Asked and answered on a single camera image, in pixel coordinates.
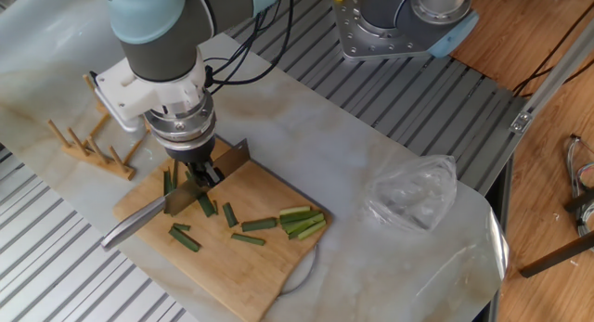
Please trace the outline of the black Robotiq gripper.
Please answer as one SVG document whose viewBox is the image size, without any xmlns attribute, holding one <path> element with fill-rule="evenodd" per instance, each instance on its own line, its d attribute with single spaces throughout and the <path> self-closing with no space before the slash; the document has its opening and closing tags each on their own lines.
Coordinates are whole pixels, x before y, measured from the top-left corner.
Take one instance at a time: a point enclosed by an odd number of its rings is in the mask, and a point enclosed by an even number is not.
<svg viewBox="0 0 594 322">
<path fill-rule="evenodd" d="M 166 149 L 167 154 L 174 160 L 187 163 L 187 177 L 201 187 L 216 186 L 225 176 L 214 166 L 211 155 L 215 146 L 213 136 L 204 145 L 188 150 Z"/>
</svg>

